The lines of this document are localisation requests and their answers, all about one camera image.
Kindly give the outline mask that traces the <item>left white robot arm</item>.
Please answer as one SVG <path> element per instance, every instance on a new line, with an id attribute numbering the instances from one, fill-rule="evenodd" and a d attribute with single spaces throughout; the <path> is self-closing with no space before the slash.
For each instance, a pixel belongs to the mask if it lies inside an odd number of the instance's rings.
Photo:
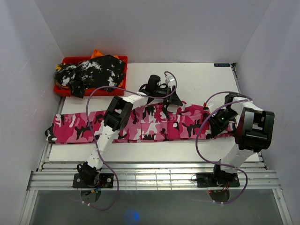
<path id="1" fill-rule="evenodd" d="M 176 94 L 177 79 L 169 71 L 165 71 L 165 83 L 160 83 L 158 75 L 151 75 L 148 82 L 142 85 L 137 92 L 129 91 L 128 97 L 113 97 L 101 122 L 99 138 L 91 126 L 89 119 L 89 102 L 93 94 L 90 95 L 86 104 L 87 124 L 94 139 L 95 148 L 83 164 L 77 165 L 77 171 L 81 180 L 88 187 L 96 187 L 100 183 L 100 171 L 106 162 L 101 154 L 108 149 L 109 145 L 117 137 L 118 133 L 126 127 L 132 110 L 149 104 L 154 99 L 161 99 L 165 104 L 180 105 Z"/>

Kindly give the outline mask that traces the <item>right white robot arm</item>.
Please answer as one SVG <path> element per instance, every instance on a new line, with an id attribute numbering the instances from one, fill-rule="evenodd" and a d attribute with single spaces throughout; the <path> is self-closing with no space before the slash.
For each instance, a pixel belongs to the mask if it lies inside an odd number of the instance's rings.
<path id="1" fill-rule="evenodd" d="M 249 97 L 237 92 L 229 92 L 225 96 L 225 104 L 224 109 L 218 109 L 209 118 L 211 135 L 215 137 L 225 131 L 236 116 L 240 119 L 233 130 L 235 145 L 214 166 L 211 179 L 217 186 L 235 182 L 237 169 L 246 159 L 269 148 L 275 120 L 273 112 L 257 107 Z"/>

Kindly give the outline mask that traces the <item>pink camouflage trousers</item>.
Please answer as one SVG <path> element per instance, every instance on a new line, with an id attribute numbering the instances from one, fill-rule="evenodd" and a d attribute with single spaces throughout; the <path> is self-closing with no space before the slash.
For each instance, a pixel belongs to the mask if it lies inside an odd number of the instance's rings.
<path id="1" fill-rule="evenodd" d="M 163 142 L 212 139 L 210 124 L 200 126 L 210 111 L 201 105 L 183 106 L 156 103 L 134 109 L 127 126 L 121 130 L 115 143 Z M 99 138 L 104 111 L 56 114 L 45 131 L 46 140 L 57 144 L 91 143 Z"/>

